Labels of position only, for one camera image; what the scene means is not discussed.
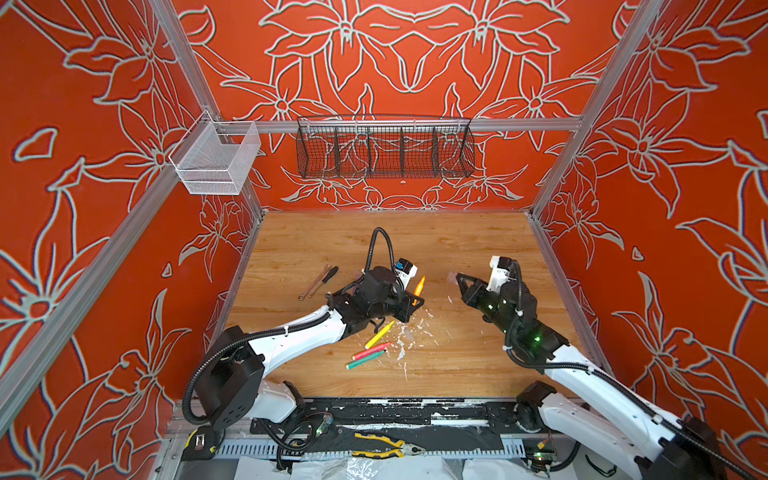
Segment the orange highlighter pen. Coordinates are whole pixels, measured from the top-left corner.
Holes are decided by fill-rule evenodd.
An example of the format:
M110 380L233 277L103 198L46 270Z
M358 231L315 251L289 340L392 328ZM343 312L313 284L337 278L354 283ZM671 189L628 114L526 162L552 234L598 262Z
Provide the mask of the orange highlighter pen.
M419 282L417 283L415 289L414 289L413 294L415 296L420 296L422 294L424 286L425 286L425 282L426 282L426 277L422 276L421 279L419 280Z

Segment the yellow highlighter pen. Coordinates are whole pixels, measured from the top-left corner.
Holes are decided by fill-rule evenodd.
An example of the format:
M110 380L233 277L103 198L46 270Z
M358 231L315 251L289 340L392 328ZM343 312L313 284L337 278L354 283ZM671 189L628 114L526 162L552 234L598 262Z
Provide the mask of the yellow highlighter pen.
M390 321L386 326L382 327L366 344L365 348L370 349L376 345L394 326L395 321Z

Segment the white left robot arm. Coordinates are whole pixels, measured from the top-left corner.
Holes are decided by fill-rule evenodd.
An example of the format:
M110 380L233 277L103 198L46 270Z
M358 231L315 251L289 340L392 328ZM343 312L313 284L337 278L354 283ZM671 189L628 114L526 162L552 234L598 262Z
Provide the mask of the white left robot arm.
M243 417L281 423L299 407L295 387L268 381L277 368L319 347L338 343L377 327L384 320L401 323L423 306L408 289L418 268L404 258L388 257L386 266L373 263L381 227L373 230L360 276L334 293L317 310L281 326L244 332L224 330L193 370L181 400L184 419L196 426L222 431Z

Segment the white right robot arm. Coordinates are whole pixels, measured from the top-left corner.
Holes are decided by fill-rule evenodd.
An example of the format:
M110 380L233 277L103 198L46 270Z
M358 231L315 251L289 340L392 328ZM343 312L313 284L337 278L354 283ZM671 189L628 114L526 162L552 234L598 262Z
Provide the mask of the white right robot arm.
M513 363L549 377L585 403L579 406L537 381L517 397L522 429L565 434L632 479L725 479L729 473L750 478L720 452L706 423L644 399L541 322L517 261L494 256L490 268L488 280L457 274L463 303L503 333L502 349Z

